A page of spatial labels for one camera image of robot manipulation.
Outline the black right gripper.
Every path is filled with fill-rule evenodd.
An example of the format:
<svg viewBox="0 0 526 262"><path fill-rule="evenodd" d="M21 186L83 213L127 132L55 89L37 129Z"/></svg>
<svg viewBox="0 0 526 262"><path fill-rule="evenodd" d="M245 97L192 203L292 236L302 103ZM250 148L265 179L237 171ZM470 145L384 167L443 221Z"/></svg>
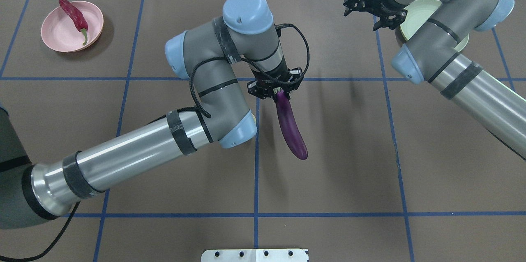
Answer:
<svg viewBox="0 0 526 262"><path fill-rule="evenodd" d="M344 0L345 7L343 16L348 16L353 11L367 11L378 18L372 30L378 31L380 28L395 30L406 19L406 7L395 0Z"/></svg>

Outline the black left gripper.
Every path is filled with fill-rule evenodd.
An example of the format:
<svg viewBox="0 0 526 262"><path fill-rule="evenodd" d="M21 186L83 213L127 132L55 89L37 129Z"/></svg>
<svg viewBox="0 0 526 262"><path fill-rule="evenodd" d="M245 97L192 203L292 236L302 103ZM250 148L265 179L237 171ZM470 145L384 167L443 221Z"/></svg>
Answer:
<svg viewBox="0 0 526 262"><path fill-rule="evenodd" d="M304 71L300 68L278 69L276 72L252 71L255 80L247 84L250 95L259 99L271 98L277 101L278 93L283 93L287 99L291 99L291 92L299 88L304 80Z"/></svg>

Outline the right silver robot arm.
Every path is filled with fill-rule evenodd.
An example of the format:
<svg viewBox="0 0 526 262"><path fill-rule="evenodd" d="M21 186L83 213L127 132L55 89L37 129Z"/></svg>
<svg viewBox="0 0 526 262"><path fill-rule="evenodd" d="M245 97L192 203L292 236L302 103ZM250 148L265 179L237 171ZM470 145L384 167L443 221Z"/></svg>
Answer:
<svg viewBox="0 0 526 262"><path fill-rule="evenodd" d="M344 0L353 11L378 17L373 30L400 26L415 0ZM439 0L430 15L392 59L392 67L414 84L428 82L477 120L501 143L525 158L525 99L455 50L471 31L504 21L514 0Z"/></svg>

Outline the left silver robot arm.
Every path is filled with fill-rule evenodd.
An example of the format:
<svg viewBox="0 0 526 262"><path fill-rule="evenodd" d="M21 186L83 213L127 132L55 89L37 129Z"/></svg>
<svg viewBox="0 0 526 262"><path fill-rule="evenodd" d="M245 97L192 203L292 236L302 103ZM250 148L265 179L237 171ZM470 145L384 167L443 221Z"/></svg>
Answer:
<svg viewBox="0 0 526 262"><path fill-rule="evenodd" d="M246 62L255 81L248 92L275 98L296 90L305 71L288 69L267 0L226 0L222 16L182 32L165 44L179 78L188 79L195 106L168 112L148 125L51 163L32 164L1 108L1 229L40 225L81 200L218 142L238 146L257 133L255 116L232 65Z"/></svg>

